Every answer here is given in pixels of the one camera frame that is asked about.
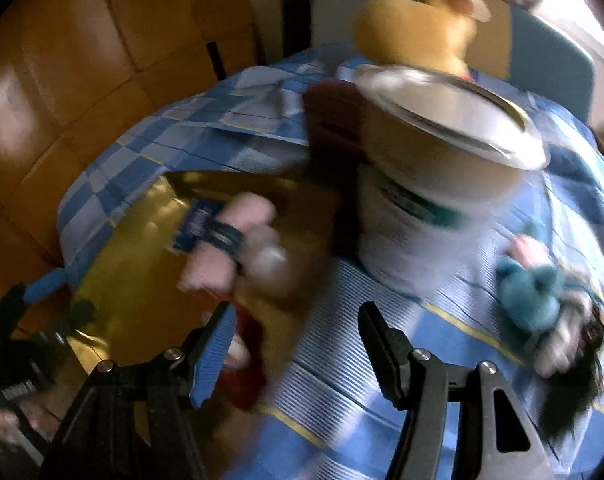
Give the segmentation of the white metal formula can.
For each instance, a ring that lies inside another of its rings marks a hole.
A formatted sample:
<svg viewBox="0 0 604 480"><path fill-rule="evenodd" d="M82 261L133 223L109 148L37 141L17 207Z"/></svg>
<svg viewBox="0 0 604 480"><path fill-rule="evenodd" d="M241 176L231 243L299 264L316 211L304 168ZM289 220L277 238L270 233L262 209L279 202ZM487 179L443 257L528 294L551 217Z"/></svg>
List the white metal formula can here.
<svg viewBox="0 0 604 480"><path fill-rule="evenodd" d="M473 82L362 65L359 258L377 280L424 296L473 258L524 176L547 165L532 119Z"/></svg>

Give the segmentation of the gold cardboard box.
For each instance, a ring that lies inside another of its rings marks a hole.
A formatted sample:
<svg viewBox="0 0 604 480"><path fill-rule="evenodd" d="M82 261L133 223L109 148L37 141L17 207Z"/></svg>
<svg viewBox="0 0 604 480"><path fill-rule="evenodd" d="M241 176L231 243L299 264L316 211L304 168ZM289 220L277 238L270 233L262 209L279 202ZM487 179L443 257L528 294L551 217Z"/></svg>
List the gold cardboard box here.
<svg viewBox="0 0 604 480"><path fill-rule="evenodd" d="M270 226L293 255L299 277L294 292L285 300L269 299L251 289L241 266L228 294L183 292L177 284L188 255L169 248L181 218L198 198L228 203L245 192L267 198L276 208ZM120 365L149 360L180 344L218 302L229 301L264 326L267 388L288 361L328 264L335 208L333 193L283 177L174 171L157 178L116 226L76 289L75 299L88 299L98 310L96 322L79 338L79 362L92 370L100 359Z"/></svg>

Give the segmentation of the grey white knit sock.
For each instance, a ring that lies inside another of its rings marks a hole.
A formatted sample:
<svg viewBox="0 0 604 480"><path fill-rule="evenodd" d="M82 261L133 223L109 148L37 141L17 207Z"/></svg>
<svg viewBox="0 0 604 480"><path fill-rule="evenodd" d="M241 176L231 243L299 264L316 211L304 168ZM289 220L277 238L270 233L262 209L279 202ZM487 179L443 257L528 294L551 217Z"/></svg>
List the grey white knit sock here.
<svg viewBox="0 0 604 480"><path fill-rule="evenodd" d="M534 370L541 378L565 373L576 361L582 329L594 318L590 274L584 269L567 269L559 304L557 323L534 356Z"/></svg>

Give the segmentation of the wooden wardrobe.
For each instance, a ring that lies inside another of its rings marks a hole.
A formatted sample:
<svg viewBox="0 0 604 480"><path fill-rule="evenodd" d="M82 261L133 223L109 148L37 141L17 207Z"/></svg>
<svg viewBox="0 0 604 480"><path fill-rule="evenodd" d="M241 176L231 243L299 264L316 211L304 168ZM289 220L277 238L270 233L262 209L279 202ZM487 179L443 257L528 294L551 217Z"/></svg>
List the wooden wardrobe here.
<svg viewBox="0 0 604 480"><path fill-rule="evenodd" d="M61 259L70 185L154 110L255 63L250 0L15 0L0 18L0 297Z"/></svg>

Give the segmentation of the yellow blue bed headboard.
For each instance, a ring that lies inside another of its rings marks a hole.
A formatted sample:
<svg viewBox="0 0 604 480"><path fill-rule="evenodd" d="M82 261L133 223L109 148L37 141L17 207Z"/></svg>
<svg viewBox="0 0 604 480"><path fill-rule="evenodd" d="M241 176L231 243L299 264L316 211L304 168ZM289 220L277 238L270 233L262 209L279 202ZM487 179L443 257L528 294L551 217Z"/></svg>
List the yellow blue bed headboard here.
<svg viewBox="0 0 604 480"><path fill-rule="evenodd" d="M353 23L368 0L281 0L284 56L314 49L328 74L356 55ZM556 28L500 0L484 0L491 21L478 26L467 51L473 70L554 101L581 122L590 118L594 62Z"/></svg>

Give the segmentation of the yellow giraffe plush toy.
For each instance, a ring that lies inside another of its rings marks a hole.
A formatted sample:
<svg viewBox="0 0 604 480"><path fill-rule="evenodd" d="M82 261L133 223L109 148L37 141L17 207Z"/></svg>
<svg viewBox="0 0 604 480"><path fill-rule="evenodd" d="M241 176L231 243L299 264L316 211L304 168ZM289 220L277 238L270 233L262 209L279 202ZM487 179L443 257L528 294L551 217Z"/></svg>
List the yellow giraffe plush toy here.
<svg viewBox="0 0 604 480"><path fill-rule="evenodd" d="M361 55L471 78L465 61L477 24L491 19L483 0L368 0L353 24Z"/></svg>

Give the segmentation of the blue Tempo tissue pack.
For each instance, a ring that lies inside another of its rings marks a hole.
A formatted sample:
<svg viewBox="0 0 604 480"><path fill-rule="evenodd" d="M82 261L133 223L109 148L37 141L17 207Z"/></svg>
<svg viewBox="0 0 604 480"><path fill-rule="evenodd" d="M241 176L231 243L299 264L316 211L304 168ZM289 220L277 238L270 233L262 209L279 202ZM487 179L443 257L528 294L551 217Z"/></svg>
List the blue Tempo tissue pack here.
<svg viewBox="0 0 604 480"><path fill-rule="evenodd" d="M181 218L169 248L176 254L190 254L224 206L221 200L194 200Z"/></svg>

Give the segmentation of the blue plush toy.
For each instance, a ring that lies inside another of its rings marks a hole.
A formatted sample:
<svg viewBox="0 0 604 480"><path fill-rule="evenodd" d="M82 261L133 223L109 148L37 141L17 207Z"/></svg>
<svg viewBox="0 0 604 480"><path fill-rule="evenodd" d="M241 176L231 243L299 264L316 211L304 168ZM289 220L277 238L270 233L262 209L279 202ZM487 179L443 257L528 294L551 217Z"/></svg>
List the blue plush toy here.
<svg viewBox="0 0 604 480"><path fill-rule="evenodd" d="M564 274L553 264L525 268L505 256L496 266L498 300L520 330L541 333L558 320Z"/></svg>

